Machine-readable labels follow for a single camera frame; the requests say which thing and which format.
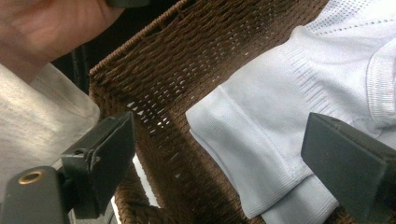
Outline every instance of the basket rim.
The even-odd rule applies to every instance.
[[[99,62],[96,66],[94,66],[90,70],[90,76],[105,69],[107,67],[106,64],[109,64],[111,61],[115,61],[115,60],[119,59],[120,57],[122,57],[124,54],[123,51],[125,49],[129,49],[132,45],[136,44],[144,36],[147,36],[150,33],[150,31],[152,31],[158,27],[160,27],[161,30],[163,30],[165,27],[162,26],[162,22],[166,21],[172,15],[177,13],[181,7],[186,6],[191,1],[195,1],[195,0],[180,0],[177,3],[175,3],[169,9],[167,9],[161,16],[159,16],[157,19],[152,21],[149,25],[145,26],[141,31],[139,31],[137,34],[133,35],[124,44],[122,44],[117,49],[115,49],[113,52],[108,54],[101,62]]]

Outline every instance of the hand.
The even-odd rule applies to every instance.
[[[26,82],[122,12],[106,0],[0,0],[0,8],[0,63]]]

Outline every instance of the brown wicker basket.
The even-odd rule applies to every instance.
[[[182,0],[91,70],[107,117],[133,110],[136,151],[161,206],[134,167],[119,186],[122,223],[264,223],[247,219],[224,173],[193,140],[185,111],[235,70],[285,42],[327,0]],[[341,209],[329,223],[353,223]]]

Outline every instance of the wicker basket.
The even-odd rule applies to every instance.
[[[119,186],[122,223],[264,223],[247,219],[227,177],[193,140],[185,111],[234,71],[285,42],[327,0],[182,0],[91,70],[107,117],[133,110],[136,151],[161,206],[134,167]],[[329,223],[352,223],[342,209]]]

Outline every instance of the white cloth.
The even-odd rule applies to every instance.
[[[52,65],[29,85],[0,64],[0,201],[12,176],[52,165],[99,114],[98,106]]]
[[[396,147],[396,1],[334,0],[187,111],[247,217],[321,223],[337,201],[301,158],[309,112]]]

